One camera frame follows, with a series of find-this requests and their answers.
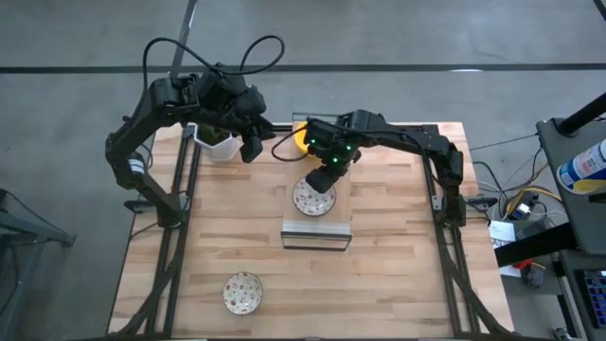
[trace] yellow object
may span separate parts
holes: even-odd
[[[306,125],[307,125],[307,122],[301,122],[296,126],[295,130],[301,129],[301,128],[305,127]],[[306,133],[307,133],[306,130],[302,130],[294,135],[294,144],[296,144],[296,147],[298,147],[299,150],[301,151],[301,155],[307,153],[307,145],[303,142],[303,140],[305,139]]]

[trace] white flower pot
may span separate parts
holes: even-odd
[[[193,140],[204,148],[205,154],[208,156],[210,161],[227,162],[234,158],[234,155],[236,155],[238,152],[239,147],[238,139],[236,139],[236,137],[230,134],[229,137],[223,142],[210,146],[198,138],[198,125],[194,124],[194,127]]]

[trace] spray can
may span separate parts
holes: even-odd
[[[558,167],[558,182],[575,194],[606,187],[606,139]]]

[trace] electronic device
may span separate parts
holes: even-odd
[[[606,328],[606,270],[578,270],[580,289],[595,328]]]

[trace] metal bracket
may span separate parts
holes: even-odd
[[[181,138],[187,139],[192,137],[195,130],[196,126],[194,124],[188,124],[183,128],[183,131],[181,132]]]
[[[191,207],[191,200],[187,198],[186,194],[179,195],[179,202],[181,203],[183,211],[189,210]],[[127,200],[124,202],[124,206],[134,214],[155,212],[155,206],[145,199]]]
[[[432,208],[436,211],[440,211],[442,210],[442,201],[443,201],[444,196],[443,195],[432,195]],[[466,202],[472,202],[475,200],[481,200],[481,199],[486,199],[483,196],[473,196],[473,197],[465,197],[465,201]],[[489,206],[488,204],[474,204],[475,206],[477,206],[479,209],[482,210],[488,210]],[[466,206],[466,210],[470,211],[470,212],[477,212],[477,210],[475,209],[475,207],[471,207],[471,206]]]

